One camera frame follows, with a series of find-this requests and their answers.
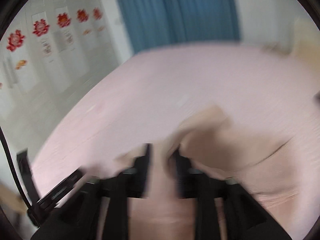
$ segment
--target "wall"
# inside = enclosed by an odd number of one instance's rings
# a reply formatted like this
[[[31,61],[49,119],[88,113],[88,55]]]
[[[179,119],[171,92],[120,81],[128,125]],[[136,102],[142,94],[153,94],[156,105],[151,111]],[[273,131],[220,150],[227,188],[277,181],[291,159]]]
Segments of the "wall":
[[[132,56],[132,48],[116,0],[101,0],[120,63]],[[236,0],[242,41],[251,45],[278,45],[291,51],[293,26],[298,18],[313,23],[297,0]]]

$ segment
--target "blue curtain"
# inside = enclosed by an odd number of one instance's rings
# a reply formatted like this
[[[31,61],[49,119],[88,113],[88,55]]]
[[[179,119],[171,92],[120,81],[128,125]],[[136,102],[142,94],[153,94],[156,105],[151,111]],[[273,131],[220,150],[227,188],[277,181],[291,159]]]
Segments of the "blue curtain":
[[[239,40],[234,0],[118,0],[135,53],[157,46]]]

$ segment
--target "pink fabric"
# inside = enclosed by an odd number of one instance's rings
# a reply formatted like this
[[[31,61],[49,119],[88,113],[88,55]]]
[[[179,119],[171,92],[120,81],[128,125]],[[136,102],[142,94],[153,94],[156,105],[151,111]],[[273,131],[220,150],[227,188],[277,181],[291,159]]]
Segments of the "pink fabric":
[[[44,195],[79,166],[110,176],[115,157],[216,103],[239,125],[294,138],[302,194],[288,233],[302,239],[320,215],[318,90],[303,63],[260,48],[205,43],[141,53],[61,121],[32,164],[34,178]]]

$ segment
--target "table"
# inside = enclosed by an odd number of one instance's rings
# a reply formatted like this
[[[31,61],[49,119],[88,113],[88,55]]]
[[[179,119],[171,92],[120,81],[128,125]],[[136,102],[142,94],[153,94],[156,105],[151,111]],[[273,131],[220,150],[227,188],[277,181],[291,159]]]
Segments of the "table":
[[[320,214],[319,89],[303,62],[262,48],[198,43],[144,52],[65,116],[32,163],[34,180],[43,196],[79,166],[111,176],[115,157],[217,103],[239,124],[295,139],[302,194],[287,231],[302,239]]]

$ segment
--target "pink tablecloth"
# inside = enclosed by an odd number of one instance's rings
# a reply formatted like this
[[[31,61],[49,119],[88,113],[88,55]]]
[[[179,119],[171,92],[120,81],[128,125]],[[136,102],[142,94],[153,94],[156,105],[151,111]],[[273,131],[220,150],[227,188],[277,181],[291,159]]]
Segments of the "pink tablecloth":
[[[61,121],[32,164],[34,179],[44,195],[79,166],[110,176],[116,156],[217,103],[236,123],[294,138],[301,194],[287,231],[302,239],[320,215],[318,90],[303,63],[259,48],[206,43],[141,53]]]

